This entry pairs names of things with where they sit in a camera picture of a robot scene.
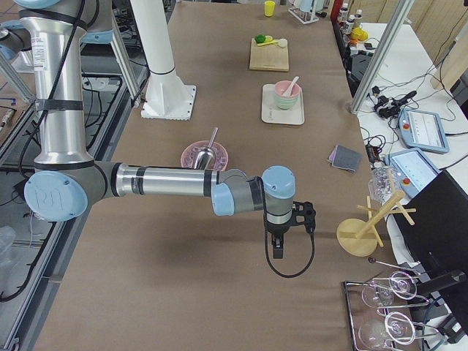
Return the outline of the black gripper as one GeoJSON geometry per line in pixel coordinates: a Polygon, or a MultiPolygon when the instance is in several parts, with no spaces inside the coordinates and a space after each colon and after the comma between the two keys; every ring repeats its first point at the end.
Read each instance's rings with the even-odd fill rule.
{"type": "Polygon", "coordinates": [[[267,231],[273,241],[273,258],[282,259],[284,254],[284,234],[291,228],[303,225],[305,231],[314,240],[316,211],[313,203],[294,201],[292,209],[284,215],[266,214],[267,231]]]}

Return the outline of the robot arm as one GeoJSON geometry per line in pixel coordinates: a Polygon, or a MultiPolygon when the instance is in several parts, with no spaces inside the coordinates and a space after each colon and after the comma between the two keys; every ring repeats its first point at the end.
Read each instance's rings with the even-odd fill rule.
{"type": "MultiPolygon", "coordinates": [[[[88,31],[82,38],[84,43],[109,44],[113,30],[88,31]]],[[[1,23],[1,54],[6,60],[15,58],[21,51],[31,50],[31,36],[19,20],[8,20],[1,23]]]]}
{"type": "Polygon", "coordinates": [[[108,197],[186,195],[211,199],[214,213],[231,216],[262,211],[265,250],[283,254],[284,234],[292,226],[315,229],[311,203],[294,201],[295,177],[272,166],[260,177],[240,170],[130,166],[98,162],[86,148],[80,45],[87,34],[113,39],[109,1],[20,1],[20,22],[31,37],[40,115],[41,151],[24,196],[43,219],[64,222],[108,197]]]}

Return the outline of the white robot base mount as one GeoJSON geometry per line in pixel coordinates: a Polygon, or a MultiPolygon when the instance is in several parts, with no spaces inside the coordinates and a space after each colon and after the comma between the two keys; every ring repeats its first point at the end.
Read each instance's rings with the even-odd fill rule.
{"type": "Polygon", "coordinates": [[[151,73],[141,116],[188,121],[192,116],[196,93],[196,86],[185,85],[174,72],[168,75],[151,73]]]}

